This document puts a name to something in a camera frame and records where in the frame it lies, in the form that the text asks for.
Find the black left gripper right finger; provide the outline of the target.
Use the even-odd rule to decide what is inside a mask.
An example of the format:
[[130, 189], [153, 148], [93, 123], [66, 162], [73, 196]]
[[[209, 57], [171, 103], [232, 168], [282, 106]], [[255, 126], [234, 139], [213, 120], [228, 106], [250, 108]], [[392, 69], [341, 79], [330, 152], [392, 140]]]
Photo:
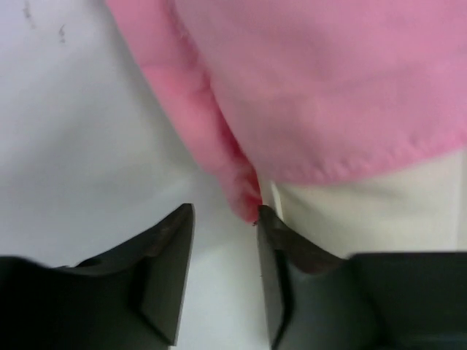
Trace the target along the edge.
[[340, 259], [258, 209], [258, 253], [272, 349], [464, 349], [466, 254]]

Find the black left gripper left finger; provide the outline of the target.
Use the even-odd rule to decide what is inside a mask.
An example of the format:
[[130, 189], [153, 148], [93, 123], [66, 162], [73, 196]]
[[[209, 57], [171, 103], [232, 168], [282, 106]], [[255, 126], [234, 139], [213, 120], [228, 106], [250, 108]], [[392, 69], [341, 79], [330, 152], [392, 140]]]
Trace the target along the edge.
[[76, 266], [1, 258], [3, 349], [168, 349], [177, 342], [193, 242], [185, 203]]

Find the pink satin pillowcase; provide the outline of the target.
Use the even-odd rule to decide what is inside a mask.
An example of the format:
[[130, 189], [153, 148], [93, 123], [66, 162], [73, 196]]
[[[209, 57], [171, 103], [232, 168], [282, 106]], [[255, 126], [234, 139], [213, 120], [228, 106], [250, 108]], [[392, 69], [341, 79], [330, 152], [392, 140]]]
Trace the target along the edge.
[[464, 1], [109, 1], [134, 60], [233, 211], [258, 177], [369, 178], [466, 144]]

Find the cream bear print pillow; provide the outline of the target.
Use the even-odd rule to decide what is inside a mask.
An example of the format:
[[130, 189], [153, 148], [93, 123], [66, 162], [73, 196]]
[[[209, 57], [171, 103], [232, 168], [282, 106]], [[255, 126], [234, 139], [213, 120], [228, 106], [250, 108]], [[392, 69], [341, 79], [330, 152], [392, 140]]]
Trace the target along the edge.
[[466, 250], [466, 151], [391, 174], [328, 186], [260, 180], [264, 204], [338, 257]]

